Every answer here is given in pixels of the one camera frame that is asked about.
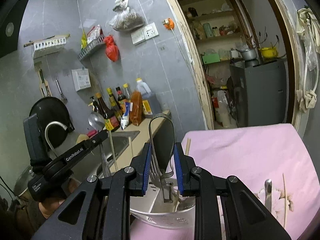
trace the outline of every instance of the green box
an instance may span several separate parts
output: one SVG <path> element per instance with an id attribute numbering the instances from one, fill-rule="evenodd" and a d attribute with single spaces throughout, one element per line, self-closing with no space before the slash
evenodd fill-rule
<path id="1" fill-rule="evenodd" d="M 211 64 L 211 63 L 216 63 L 220 62 L 220 57 L 218 53 L 213 53 L 213 54 L 207 54 L 202 56 L 204 64 Z"/>

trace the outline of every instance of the black cable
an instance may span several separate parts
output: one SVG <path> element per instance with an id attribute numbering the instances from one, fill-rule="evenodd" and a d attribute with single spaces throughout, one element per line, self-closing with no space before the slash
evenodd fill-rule
<path id="1" fill-rule="evenodd" d="M 13 198 L 12 198 L 10 192 L 9 192 L 1 183 L 0 183 L 0 186 L 3 187 L 3 188 L 6 190 L 6 192 L 9 194 L 9 196 L 10 196 L 10 198 L 12 199 L 12 202 L 13 202 Z"/>
<path id="2" fill-rule="evenodd" d="M 0 179 L 2 180 L 3 184 L 8 188 L 8 190 L 10 190 L 10 192 L 17 198 L 21 199 L 19 196 L 17 196 L 12 189 L 9 188 L 9 186 L 4 182 L 4 180 L 2 179 L 2 177 L 0 176 Z"/>

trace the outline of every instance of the metal bolt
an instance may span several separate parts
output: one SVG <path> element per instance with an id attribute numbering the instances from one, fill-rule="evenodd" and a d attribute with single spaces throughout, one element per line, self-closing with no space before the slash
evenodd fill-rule
<path id="1" fill-rule="evenodd" d="M 236 176 L 230 176 L 229 181 L 232 183 L 236 183 L 236 182 L 238 182 L 238 178 Z"/>
<path id="2" fill-rule="evenodd" d="M 87 182 L 95 182 L 97 180 L 97 176 L 95 175 L 90 175 L 87 177 Z"/>
<path id="3" fill-rule="evenodd" d="M 200 167 L 196 166 L 196 167 L 193 167 L 193 168 L 192 168 L 192 171 L 193 171 L 194 173 L 200 173 L 200 172 L 202 171 L 202 169 L 201 169 Z"/>
<path id="4" fill-rule="evenodd" d="M 131 172 L 133 172 L 133 171 L 134 171 L 134 168 L 132 168 L 132 167 L 130 167 L 130 166 L 124 168 L 124 172 L 125 172 L 125 173 L 131 173 Z"/>

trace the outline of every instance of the yellow bowl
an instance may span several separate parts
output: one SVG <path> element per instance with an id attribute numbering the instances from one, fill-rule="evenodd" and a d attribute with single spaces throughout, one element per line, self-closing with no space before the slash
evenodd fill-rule
<path id="1" fill-rule="evenodd" d="M 261 48 L 259 49 L 264 58 L 275 58 L 278 57 L 277 48 Z"/>

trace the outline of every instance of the pink tablecloth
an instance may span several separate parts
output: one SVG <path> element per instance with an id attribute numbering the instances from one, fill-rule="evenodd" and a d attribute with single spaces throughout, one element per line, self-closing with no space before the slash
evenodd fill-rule
<path id="1" fill-rule="evenodd" d="M 286 230 L 292 240 L 298 239 L 320 207 L 320 185 L 308 151 L 292 125 L 191 131 L 182 141 L 183 148 L 187 138 L 191 138 L 189 155 L 197 166 L 223 178 L 236 175 L 260 198 L 264 181 L 272 179 L 272 205 L 277 209 L 273 212 L 281 224 L 284 173 L 290 200 Z M 181 239 L 182 235 L 183 239 L 193 239 L 190 233 L 184 233 L 136 221 L 131 239 Z"/>

